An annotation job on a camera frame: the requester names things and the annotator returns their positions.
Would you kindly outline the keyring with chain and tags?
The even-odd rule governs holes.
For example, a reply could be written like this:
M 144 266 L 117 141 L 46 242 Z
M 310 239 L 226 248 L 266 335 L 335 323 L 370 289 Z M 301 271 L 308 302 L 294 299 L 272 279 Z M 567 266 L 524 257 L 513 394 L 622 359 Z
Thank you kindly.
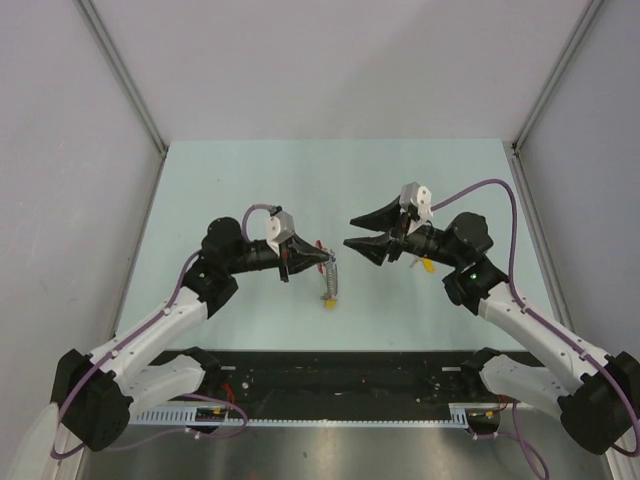
M 329 255 L 329 260 L 317 265 L 320 275 L 325 284 L 325 293 L 321 296 L 324 308 L 333 310 L 338 304 L 339 281 L 338 267 L 335 252 L 323 245 L 320 240 L 316 241 L 316 247 Z

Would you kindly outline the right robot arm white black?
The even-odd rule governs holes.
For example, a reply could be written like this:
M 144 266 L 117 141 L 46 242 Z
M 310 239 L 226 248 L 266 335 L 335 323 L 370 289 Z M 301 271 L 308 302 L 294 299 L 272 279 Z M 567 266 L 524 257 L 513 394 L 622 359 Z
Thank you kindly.
M 638 360 L 590 344 L 518 296 L 512 278 L 487 255 L 493 241 L 483 216 L 462 212 L 438 229 L 428 210 L 396 198 L 349 223 L 373 234 L 344 245 L 376 265 L 411 254 L 451 267 L 443 279 L 449 300 L 507 333 L 539 361 L 529 367 L 490 348 L 479 351 L 461 376 L 469 399 L 484 401 L 495 393 L 522 401 L 558 420 L 596 455 L 615 448 L 627 432 L 639 432 Z

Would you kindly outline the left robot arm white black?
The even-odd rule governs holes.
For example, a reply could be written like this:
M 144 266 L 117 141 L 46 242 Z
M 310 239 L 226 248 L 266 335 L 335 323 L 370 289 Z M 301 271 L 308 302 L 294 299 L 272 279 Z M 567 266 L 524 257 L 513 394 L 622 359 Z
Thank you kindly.
M 204 351 L 191 348 L 160 366 L 153 360 L 225 306 L 238 290 L 236 275 L 274 269 L 287 282 L 330 258 L 296 234 L 284 211 L 270 216 L 262 240 L 247 240 L 234 218 L 212 221 L 156 312 L 88 353 L 72 349 L 60 358 L 51 393 L 60 425 L 81 448 L 98 452 L 140 413 L 192 393 L 202 400 L 214 397 L 221 387 L 220 364 Z

